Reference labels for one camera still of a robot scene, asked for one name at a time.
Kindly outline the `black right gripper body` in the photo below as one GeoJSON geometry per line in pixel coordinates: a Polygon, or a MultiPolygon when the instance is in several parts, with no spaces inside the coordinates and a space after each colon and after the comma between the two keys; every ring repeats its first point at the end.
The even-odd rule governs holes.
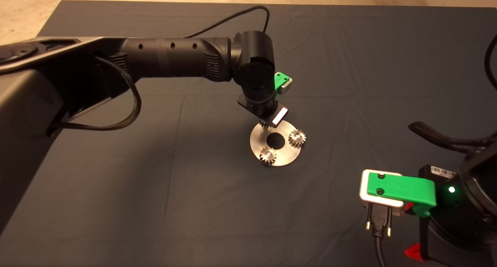
{"type": "Polygon", "coordinates": [[[449,267],[495,267],[496,178],[424,165],[435,184],[436,207],[419,219],[421,256],[449,267]]]}

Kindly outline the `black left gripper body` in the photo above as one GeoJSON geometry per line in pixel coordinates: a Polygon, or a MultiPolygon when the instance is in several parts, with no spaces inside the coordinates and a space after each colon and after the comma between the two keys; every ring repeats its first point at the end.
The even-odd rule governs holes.
{"type": "Polygon", "coordinates": [[[260,121],[269,127],[278,127],[289,113],[289,109],[281,104],[275,97],[268,101],[257,104],[250,102],[243,94],[238,99],[238,104],[252,113],[260,121]]]}

